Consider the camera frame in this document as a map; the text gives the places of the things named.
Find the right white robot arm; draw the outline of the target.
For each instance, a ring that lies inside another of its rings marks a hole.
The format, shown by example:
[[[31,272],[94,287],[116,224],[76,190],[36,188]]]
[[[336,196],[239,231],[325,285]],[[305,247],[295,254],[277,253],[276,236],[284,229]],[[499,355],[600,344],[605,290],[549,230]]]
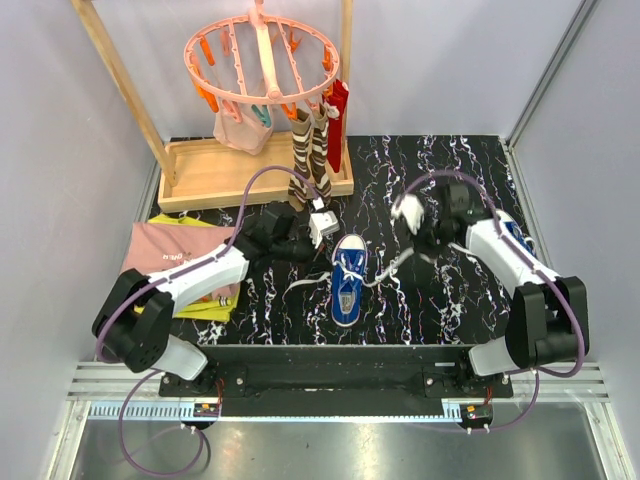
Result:
[[[393,206],[415,251],[433,260],[448,247],[464,250],[491,271],[510,299],[504,334],[469,350],[467,363],[453,374],[457,390],[476,396],[490,376],[528,369],[558,376],[550,367],[555,362],[573,362],[562,375],[575,375],[589,350],[585,284],[541,263],[515,235],[513,219],[483,194],[470,193],[466,184],[438,185],[433,195],[434,214],[410,192]]]

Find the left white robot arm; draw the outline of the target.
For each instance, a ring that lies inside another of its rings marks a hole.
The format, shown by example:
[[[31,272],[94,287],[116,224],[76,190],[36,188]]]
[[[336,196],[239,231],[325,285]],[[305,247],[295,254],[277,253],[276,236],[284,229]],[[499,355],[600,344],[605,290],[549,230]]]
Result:
[[[216,372],[198,347],[170,333],[171,322],[186,306],[244,281],[261,264],[311,260],[323,241],[323,215],[312,213],[306,231],[292,237],[295,220],[292,207],[273,202],[260,216],[239,220],[229,239],[193,261],[150,275],[136,269],[120,274],[92,326],[97,357],[133,373],[170,373],[193,395],[208,394]]]

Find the blue sneaker with white laces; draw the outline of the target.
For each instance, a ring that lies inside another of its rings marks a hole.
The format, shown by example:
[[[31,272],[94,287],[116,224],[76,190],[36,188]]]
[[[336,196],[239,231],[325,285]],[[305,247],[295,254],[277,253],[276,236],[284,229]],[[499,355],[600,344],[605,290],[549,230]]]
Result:
[[[359,235],[348,234],[334,248],[331,272],[324,272],[317,279],[297,280],[285,292],[288,293],[297,287],[327,282],[331,287],[333,321],[339,327],[348,328],[359,320],[363,288],[379,285],[413,254],[412,247],[405,249],[373,281],[367,282],[365,278],[368,261],[366,242]]]

